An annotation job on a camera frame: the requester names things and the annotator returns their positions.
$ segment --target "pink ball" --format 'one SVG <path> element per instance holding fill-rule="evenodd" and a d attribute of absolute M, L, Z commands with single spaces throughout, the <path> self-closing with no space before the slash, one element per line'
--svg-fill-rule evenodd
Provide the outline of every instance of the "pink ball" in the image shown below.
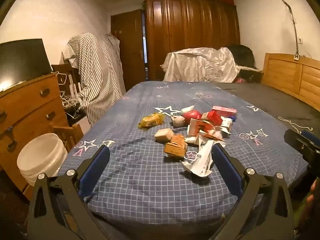
<path fill-rule="evenodd" d="M 182 116 L 186 119 L 185 123 L 189 124 L 191 118 L 201 120 L 202 114 L 200 114 L 200 112 L 197 110 L 192 110 L 190 112 L 184 113 Z"/>

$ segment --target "headboard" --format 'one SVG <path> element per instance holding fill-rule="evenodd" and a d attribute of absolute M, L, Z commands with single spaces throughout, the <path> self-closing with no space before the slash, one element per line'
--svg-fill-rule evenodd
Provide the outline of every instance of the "headboard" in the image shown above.
<path fill-rule="evenodd" d="M 279 89 L 320 111 L 320 61 L 266 53 L 262 84 Z"/>

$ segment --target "striped cloth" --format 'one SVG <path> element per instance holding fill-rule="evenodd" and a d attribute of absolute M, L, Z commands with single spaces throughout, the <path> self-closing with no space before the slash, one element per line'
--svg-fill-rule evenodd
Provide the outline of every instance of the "striped cloth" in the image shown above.
<path fill-rule="evenodd" d="M 120 41 L 110 34 L 82 33 L 68 44 L 75 54 L 71 66 L 79 69 L 83 109 L 93 126 L 125 94 Z"/>

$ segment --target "blue bedsheet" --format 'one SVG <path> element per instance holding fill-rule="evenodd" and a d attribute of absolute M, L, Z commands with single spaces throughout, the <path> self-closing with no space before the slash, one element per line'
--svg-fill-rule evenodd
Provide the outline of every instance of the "blue bedsheet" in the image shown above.
<path fill-rule="evenodd" d="M 136 85 L 117 101 L 72 149 L 59 174 L 77 168 L 104 144 L 111 158 L 88 202 L 93 212 L 110 221 L 147 224 L 219 220 L 232 209 L 236 197 L 216 167 L 207 178 L 198 178 L 167 158 L 154 134 L 172 128 L 169 116 L 165 124 L 137 128 L 143 116 L 158 112 L 155 108 L 170 113 L 190 105 L 202 113 L 212 105 L 237 109 L 226 151 L 245 167 L 264 175 L 282 172 L 288 184 L 306 170 L 302 156 L 284 142 L 287 128 L 255 106 L 212 83 L 152 81 Z M 173 131 L 187 135 L 187 128 Z M 197 148 L 189 146 L 188 151 Z"/>

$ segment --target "pink box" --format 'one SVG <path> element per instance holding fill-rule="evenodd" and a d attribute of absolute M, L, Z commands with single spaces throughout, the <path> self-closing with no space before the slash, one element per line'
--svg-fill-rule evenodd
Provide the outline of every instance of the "pink box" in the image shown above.
<path fill-rule="evenodd" d="M 213 106 L 212 110 L 216 111 L 218 115 L 221 115 L 223 117 L 236 117 L 237 115 L 237 110 L 232 108 Z"/>

